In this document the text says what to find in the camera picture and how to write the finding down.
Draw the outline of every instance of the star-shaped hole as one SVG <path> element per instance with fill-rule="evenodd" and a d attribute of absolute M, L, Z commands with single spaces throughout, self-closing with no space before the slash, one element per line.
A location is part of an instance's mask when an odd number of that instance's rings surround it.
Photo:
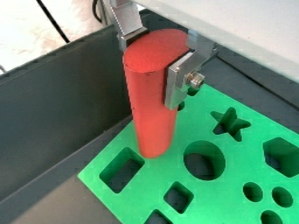
<path fill-rule="evenodd" d="M 238 118 L 238 113 L 234 108 L 228 108 L 224 114 L 212 111 L 211 115 L 218 121 L 218 125 L 212 131 L 214 134 L 220 135 L 224 133 L 230 133 L 234 139 L 238 142 L 240 142 L 242 141 L 240 130 L 250 127 L 251 125 L 250 122 Z"/>

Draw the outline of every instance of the metal bracket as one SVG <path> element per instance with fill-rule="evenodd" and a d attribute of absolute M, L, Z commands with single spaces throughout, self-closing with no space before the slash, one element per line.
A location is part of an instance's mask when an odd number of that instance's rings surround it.
<path fill-rule="evenodd" d="M 188 94 L 188 89 L 199 90 L 204 76 L 199 73 L 202 64 L 219 52 L 219 45 L 196 31 L 188 31 L 187 46 L 194 52 L 172 63 L 167 71 L 164 106 L 176 109 Z"/>
<path fill-rule="evenodd" d="M 148 30 L 143 27 L 136 3 L 130 0 L 104 0 L 104 5 L 116 27 L 119 48 L 124 51 Z"/>

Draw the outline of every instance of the white surface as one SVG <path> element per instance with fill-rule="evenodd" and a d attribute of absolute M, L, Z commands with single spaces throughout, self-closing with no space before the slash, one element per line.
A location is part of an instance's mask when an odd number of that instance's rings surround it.
<path fill-rule="evenodd" d="M 36 1 L 2 1 L 0 65 L 6 70 L 64 45 Z"/>
<path fill-rule="evenodd" d="M 70 40 L 100 29 L 91 0 L 43 0 L 43 3 Z M 7 71 L 63 45 L 66 42 L 35 0 L 2 1 L 0 65 Z"/>
<path fill-rule="evenodd" d="M 134 0 L 299 82 L 298 0 Z"/>
<path fill-rule="evenodd" d="M 98 31 L 103 25 L 92 15 L 92 0 L 42 0 L 70 41 Z"/>

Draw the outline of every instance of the cable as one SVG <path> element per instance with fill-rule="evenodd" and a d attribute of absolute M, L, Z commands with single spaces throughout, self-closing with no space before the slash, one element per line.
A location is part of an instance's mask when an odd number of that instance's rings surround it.
<path fill-rule="evenodd" d="M 0 65 L 0 70 L 6 73 L 6 68 Z"/>
<path fill-rule="evenodd" d="M 42 6 L 42 10 L 43 10 L 43 12 L 44 12 L 47 18 L 51 20 L 51 24 L 54 25 L 54 27 L 55 27 L 56 31 L 59 32 L 62 38 L 64 39 L 66 43 L 70 43 L 71 41 L 70 41 L 70 39 L 67 38 L 67 36 L 66 36 L 66 34 L 64 34 L 64 32 L 63 32 L 60 26 L 58 25 L 58 23 L 56 23 L 56 21 L 55 21 L 55 19 L 54 19 L 54 17 L 52 17 L 52 14 L 50 13 L 47 7 L 44 6 L 43 1 L 42 1 L 42 0 L 36 0 L 36 2 L 38 2 L 38 4 Z"/>
<path fill-rule="evenodd" d="M 98 3 L 99 3 L 99 0 L 92 1 L 92 14 L 94 14 L 95 19 L 102 23 L 102 19 L 98 14 Z"/>

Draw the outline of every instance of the circular hole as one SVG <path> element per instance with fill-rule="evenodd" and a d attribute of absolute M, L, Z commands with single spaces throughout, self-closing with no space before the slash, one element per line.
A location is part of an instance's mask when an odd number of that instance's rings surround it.
<path fill-rule="evenodd" d="M 260 220 L 263 224 L 283 224 L 281 217 L 273 211 L 264 211 L 260 215 Z"/>
<path fill-rule="evenodd" d="M 184 109 L 184 101 L 179 104 L 178 111 Z"/>
<path fill-rule="evenodd" d="M 290 207 L 294 204 L 293 195 L 283 187 L 274 189 L 273 198 L 281 207 Z"/>
<path fill-rule="evenodd" d="M 254 202 L 259 202 L 263 199 L 262 188 L 252 182 L 244 184 L 243 193 L 247 196 L 247 199 Z"/>
<path fill-rule="evenodd" d="M 198 93 L 199 93 L 200 90 L 195 90 L 194 88 L 188 88 L 188 92 L 187 92 L 187 95 L 190 96 L 195 96 Z"/>
<path fill-rule="evenodd" d="M 226 158 L 219 147 L 207 141 L 188 145 L 183 154 L 183 162 L 196 179 L 214 180 L 226 169 Z"/>

